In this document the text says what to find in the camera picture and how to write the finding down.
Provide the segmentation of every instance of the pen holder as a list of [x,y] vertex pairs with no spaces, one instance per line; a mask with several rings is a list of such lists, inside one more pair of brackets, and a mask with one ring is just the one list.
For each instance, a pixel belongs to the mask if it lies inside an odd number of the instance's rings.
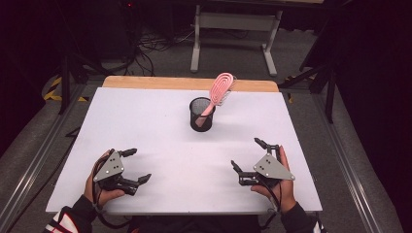
[[[190,102],[189,109],[190,109],[190,126],[194,131],[197,132],[206,132],[210,128],[212,128],[212,122],[213,122],[213,113],[216,110],[216,107],[213,108],[212,112],[207,115],[203,116],[202,113],[205,111],[205,109],[209,106],[210,104],[210,99],[205,98],[205,97],[198,97],[193,99]],[[199,117],[205,117],[205,122],[201,127],[197,126],[196,120]]]

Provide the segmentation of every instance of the white table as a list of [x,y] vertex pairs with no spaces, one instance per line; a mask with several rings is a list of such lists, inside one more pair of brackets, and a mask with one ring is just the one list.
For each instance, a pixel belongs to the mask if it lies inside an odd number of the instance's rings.
[[[296,176],[295,198],[306,211],[322,209],[284,98],[273,92],[277,91],[275,83],[269,86],[271,92],[232,91],[224,105],[217,107],[212,128],[198,133],[189,126],[189,102],[207,97],[208,91],[191,89],[191,83],[199,83],[201,89],[212,80],[179,79],[177,86],[184,83],[184,89],[179,89],[168,85],[173,79],[167,78],[108,78],[120,86],[133,79],[138,84],[130,87],[141,88],[97,89],[47,212],[58,212],[77,201],[93,163],[104,151],[137,148],[135,155],[121,159],[123,176],[134,181],[149,173],[152,176],[134,196],[108,203],[109,214],[266,213],[270,202],[249,186],[241,186],[230,164],[234,160],[244,171],[253,171],[265,155],[255,137],[284,146]],[[161,89],[162,83],[168,88]],[[238,88],[251,83],[238,81]]]

